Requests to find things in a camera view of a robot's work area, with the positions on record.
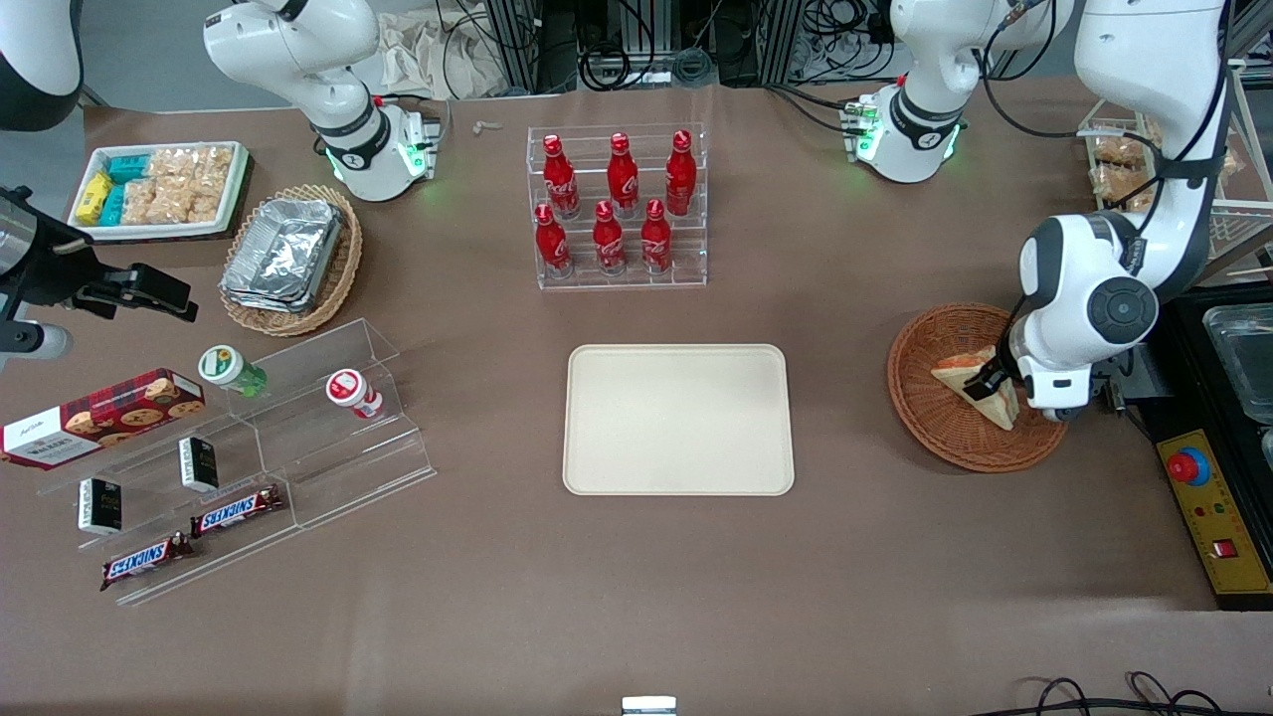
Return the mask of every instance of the bottle cap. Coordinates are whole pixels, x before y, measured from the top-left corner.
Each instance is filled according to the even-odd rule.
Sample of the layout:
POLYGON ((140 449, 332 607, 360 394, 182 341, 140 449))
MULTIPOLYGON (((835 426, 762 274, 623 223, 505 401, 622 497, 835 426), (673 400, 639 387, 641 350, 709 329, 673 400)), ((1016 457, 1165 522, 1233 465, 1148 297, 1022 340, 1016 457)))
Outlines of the bottle cap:
POLYGON ((327 397, 341 408, 353 408, 367 394, 367 378, 353 368, 344 368, 327 378, 327 397))
POLYGON ((199 359, 199 377, 213 385, 229 385, 243 372, 243 354, 229 345, 214 345, 199 359))

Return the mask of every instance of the yellow control panel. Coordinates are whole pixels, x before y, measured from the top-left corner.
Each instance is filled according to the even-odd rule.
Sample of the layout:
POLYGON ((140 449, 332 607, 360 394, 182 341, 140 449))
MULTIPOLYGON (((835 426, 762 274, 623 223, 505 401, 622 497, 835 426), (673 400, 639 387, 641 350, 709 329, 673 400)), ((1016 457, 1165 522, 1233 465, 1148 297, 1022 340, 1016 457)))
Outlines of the yellow control panel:
POLYGON ((1193 431, 1162 441, 1158 457, 1216 594, 1273 594, 1207 436, 1193 431))

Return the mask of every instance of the red-capped bottle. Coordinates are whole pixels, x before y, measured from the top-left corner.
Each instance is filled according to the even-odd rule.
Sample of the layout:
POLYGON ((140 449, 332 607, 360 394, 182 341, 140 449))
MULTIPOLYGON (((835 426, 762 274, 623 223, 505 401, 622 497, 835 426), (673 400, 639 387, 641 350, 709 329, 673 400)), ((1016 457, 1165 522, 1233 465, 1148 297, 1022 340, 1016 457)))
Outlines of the red-capped bottle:
POLYGON ((699 178, 699 167, 690 154, 690 132, 684 129, 672 135, 672 155, 667 158, 667 213, 676 217, 690 213, 694 185, 699 178))
POLYGON ((636 162, 633 161, 629 149, 626 134, 619 131, 610 136, 610 166, 606 167, 606 180, 610 182, 610 199, 615 205, 615 215, 620 219, 631 219, 640 210, 636 162))
POLYGON ((645 270, 653 275, 672 268, 672 227, 663 218, 663 203, 651 199, 645 204, 645 223, 640 227, 640 256, 645 270))
POLYGON ((561 280, 574 273, 570 247, 565 243, 565 229, 552 217, 552 208, 540 204, 535 208, 535 246, 544 257, 544 269, 550 279, 561 280))
POLYGON ((561 150, 561 138, 550 134, 544 138, 544 183, 549 189, 549 200, 563 220, 579 215, 579 185, 574 180, 574 167, 561 150))
POLYGON ((619 276, 628 270, 624 256, 624 227, 615 220, 610 201, 597 201, 597 223, 592 226, 592 241, 597 245, 597 264, 607 276, 619 276))

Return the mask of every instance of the brown tabletop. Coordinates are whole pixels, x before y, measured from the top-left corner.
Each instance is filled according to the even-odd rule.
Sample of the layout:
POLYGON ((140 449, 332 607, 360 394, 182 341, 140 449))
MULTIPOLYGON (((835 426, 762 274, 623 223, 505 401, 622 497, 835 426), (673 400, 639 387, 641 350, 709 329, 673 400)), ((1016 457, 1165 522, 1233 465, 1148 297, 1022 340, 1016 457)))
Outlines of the brown tabletop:
MULTIPOLYGON (((1002 96, 1073 126, 1076 80, 1002 96)), ((829 118, 830 112, 824 112, 829 118)), ((883 361, 947 301, 1011 306, 1017 250, 1091 206, 1081 149, 1012 131, 981 94, 933 180, 889 183, 760 90, 456 104, 438 178, 355 203, 367 250, 331 324, 368 317, 438 475, 139 608, 98 594, 73 507, 42 474, 0 482, 3 713, 957 715, 1020 706, 1031 677, 1128 697, 1123 673, 1273 710, 1273 615, 1213 610, 1148 445, 1096 410, 1036 469, 974 475, 899 423, 883 361), (710 113, 705 288, 544 294, 526 206, 527 126, 710 113), (477 120, 503 122, 474 136, 477 120), (797 479, 779 498, 582 498, 561 484, 565 366, 584 343, 773 343, 787 355, 797 479)), ((334 183, 294 111, 90 111, 90 145, 234 139, 250 205, 334 183)), ((193 285, 195 325, 33 310, 59 362, 13 361, 0 419, 155 366, 190 369, 239 329, 225 243, 102 250, 193 285)))

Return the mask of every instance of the red button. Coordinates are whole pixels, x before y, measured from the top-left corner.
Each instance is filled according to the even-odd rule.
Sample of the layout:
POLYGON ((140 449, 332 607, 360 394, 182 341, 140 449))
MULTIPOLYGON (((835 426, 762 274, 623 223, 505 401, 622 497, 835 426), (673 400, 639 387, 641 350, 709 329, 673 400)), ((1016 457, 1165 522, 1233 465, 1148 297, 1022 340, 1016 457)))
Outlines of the red button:
POLYGON ((1190 455, 1176 452, 1167 457, 1167 474, 1178 483, 1192 483, 1198 479, 1198 461, 1190 455))
POLYGON ((1237 547, 1234 545, 1234 540, 1231 539, 1217 539, 1211 543, 1211 553, 1217 559, 1230 559, 1237 557, 1237 547))

